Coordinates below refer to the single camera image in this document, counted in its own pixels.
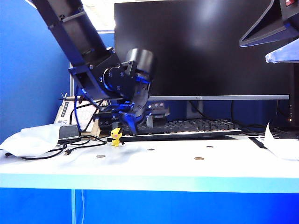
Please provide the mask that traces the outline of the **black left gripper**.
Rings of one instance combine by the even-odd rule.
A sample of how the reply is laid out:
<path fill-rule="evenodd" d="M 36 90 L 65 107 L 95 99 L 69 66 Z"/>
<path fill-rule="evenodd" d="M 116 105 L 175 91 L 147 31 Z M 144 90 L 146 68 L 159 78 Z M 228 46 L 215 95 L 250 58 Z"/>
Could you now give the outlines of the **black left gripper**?
<path fill-rule="evenodd" d="M 170 110 L 163 102 L 148 105 L 148 99 L 149 90 L 142 83 L 136 87 L 131 100 L 119 99 L 116 104 L 99 107 L 93 119 L 99 121 L 100 128 L 127 126 L 133 134 L 137 134 L 137 128 L 142 124 L 154 128 L 166 121 Z"/>

